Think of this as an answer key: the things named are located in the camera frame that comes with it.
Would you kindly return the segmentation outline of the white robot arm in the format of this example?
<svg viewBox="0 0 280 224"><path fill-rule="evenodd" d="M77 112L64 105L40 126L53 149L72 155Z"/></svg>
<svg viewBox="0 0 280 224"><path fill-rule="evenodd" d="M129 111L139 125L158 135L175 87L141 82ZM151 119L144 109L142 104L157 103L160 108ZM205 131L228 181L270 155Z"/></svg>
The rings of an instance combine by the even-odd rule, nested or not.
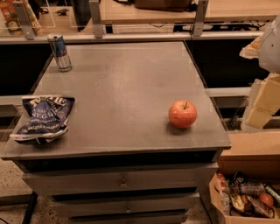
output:
<svg viewBox="0 0 280 224"><path fill-rule="evenodd" d="M258 59L261 68L270 73L280 73L280 15L261 36L241 49L240 56L250 60Z"/></svg>

